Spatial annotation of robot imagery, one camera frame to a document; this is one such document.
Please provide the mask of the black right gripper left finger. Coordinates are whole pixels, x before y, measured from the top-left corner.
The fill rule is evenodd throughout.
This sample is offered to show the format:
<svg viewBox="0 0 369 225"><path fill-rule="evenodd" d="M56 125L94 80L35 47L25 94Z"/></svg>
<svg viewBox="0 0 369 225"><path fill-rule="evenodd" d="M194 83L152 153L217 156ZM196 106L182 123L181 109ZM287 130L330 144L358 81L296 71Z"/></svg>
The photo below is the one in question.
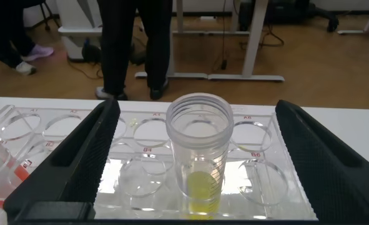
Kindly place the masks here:
<svg viewBox="0 0 369 225"><path fill-rule="evenodd" d="M121 114L108 99L48 155L5 200L10 223L85 223L94 201Z"/></svg>

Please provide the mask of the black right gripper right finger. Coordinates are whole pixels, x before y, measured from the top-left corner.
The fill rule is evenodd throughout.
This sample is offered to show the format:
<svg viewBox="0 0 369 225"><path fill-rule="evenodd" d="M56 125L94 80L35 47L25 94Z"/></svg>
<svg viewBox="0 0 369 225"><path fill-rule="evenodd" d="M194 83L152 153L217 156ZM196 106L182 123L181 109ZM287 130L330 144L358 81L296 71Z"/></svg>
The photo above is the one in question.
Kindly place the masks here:
<svg viewBox="0 0 369 225"><path fill-rule="evenodd" d="M275 112L317 218L369 223L369 162L300 106L280 100Z"/></svg>

